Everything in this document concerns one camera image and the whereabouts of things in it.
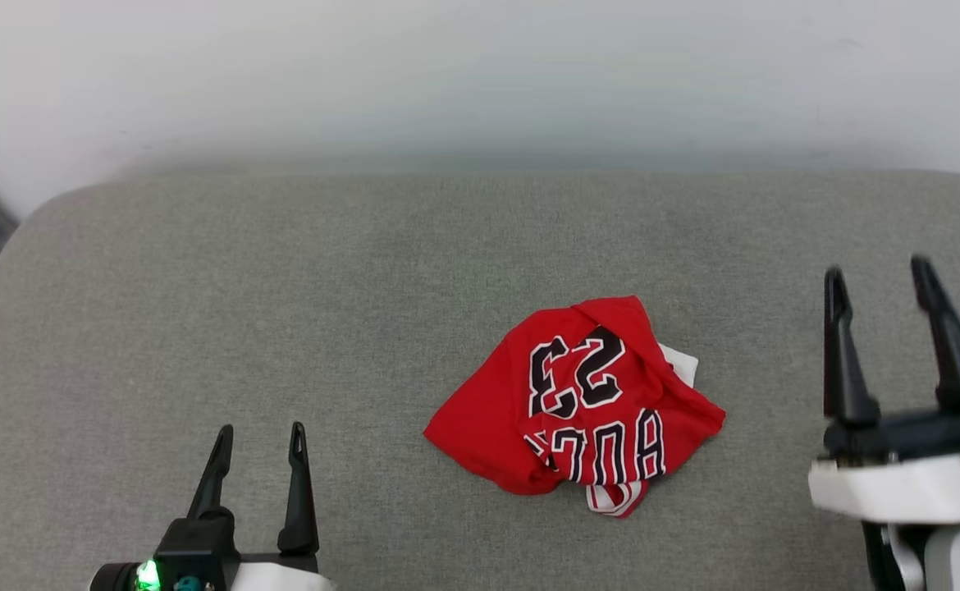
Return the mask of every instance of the green led indicator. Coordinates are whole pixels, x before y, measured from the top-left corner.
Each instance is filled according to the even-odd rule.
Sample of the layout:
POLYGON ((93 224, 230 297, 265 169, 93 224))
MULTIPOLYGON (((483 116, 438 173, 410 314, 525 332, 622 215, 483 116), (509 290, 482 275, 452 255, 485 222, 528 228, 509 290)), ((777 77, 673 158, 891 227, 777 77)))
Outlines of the green led indicator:
POLYGON ((155 561, 141 562, 138 567, 138 586, 139 591, 160 591, 158 584, 158 568, 155 568, 155 561))

